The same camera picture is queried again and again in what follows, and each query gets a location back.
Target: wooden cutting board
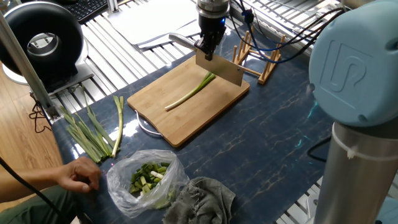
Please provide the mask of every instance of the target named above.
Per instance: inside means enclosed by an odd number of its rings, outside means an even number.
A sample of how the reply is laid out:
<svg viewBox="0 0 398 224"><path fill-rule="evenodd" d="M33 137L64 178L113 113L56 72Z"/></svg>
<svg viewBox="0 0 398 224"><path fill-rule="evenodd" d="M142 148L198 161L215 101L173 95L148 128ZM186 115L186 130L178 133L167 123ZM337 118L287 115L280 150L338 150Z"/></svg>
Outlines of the wooden cutting board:
<svg viewBox="0 0 398 224"><path fill-rule="evenodd" d="M180 106L170 111L164 109L192 91L206 74L193 56L130 96L127 103L173 147L178 147L249 90L250 85L245 81L237 86L216 77Z"/></svg>

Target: plastic bag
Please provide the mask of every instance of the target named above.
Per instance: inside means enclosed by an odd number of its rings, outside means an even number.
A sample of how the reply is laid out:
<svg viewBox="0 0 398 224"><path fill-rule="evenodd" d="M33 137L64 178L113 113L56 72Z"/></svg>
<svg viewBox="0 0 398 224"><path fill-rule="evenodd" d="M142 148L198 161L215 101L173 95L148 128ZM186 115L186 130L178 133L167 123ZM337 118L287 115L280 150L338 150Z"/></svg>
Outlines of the plastic bag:
<svg viewBox="0 0 398 224"><path fill-rule="evenodd" d="M131 176L145 163L169 162L170 165L155 188L135 198L129 193ZM166 150L142 150L115 164L107 174L108 192L113 202L127 217L135 218L150 208L168 206L180 193L180 187L189 181L177 156Z"/></svg>

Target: cleaver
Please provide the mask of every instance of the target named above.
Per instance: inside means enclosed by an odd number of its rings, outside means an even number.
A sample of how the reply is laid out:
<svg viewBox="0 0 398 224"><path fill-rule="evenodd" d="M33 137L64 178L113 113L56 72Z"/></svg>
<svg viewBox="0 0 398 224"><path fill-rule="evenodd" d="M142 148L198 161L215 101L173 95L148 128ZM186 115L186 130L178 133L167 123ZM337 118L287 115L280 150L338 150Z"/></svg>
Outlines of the cleaver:
<svg viewBox="0 0 398 224"><path fill-rule="evenodd" d="M193 41L181 34L170 33L169 39L195 51L197 53L197 65L231 83L234 83L235 85L241 86L244 72L243 67L236 65L235 63L230 62L229 60L226 60L225 58L216 54L213 54L213 59L208 61L205 59L206 54L200 49L197 49Z"/></svg>

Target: gray cloth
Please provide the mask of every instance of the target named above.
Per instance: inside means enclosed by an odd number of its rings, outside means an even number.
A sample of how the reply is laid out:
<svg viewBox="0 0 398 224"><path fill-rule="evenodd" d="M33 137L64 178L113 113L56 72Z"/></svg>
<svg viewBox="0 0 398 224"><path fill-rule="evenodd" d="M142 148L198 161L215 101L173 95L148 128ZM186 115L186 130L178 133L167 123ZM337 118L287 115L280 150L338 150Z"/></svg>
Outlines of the gray cloth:
<svg viewBox="0 0 398 224"><path fill-rule="evenodd" d="M163 224L229 224L234 192L217 180L191 180L167 210Z"/></svg>

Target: table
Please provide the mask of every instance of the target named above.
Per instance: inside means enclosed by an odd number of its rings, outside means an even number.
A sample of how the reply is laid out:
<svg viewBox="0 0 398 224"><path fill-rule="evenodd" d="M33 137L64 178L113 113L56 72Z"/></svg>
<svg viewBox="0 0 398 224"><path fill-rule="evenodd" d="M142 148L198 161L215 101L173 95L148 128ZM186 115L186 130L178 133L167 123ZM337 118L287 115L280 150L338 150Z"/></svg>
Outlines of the table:
<svg viewBox="0 0 398 224"><path fill-rule="evenodd" d="M261 46L272 47L264 38L259 40ZM238 36L229 33L216 53L231 59L232 46L238 44ZM192 55L114 94L127 99ZM249 57L245 66L262 71L265 62ZM324 164L307 157L305 151L329 135L332 120L308 93L308 65L299 60L278 65L264 86L257 84L255 75L245 73L244 79L251 85L249 92L177 149L141 130L135 112L125 105L121 152L100 165L100 190L79 197L84 212L94 223L161 223L165 210L148 210L133 220L125 217L108 194L106 173L138 150L165 149L176 153L191 179L214 178L236 194L231 223L276 221L322 176ZM116 138L118 115L112 96L91 107L104 129ZM78 114L90 124L86 109ZM61 119L52 126L64 163L81 156L65 130L67 125Z"/></svg>

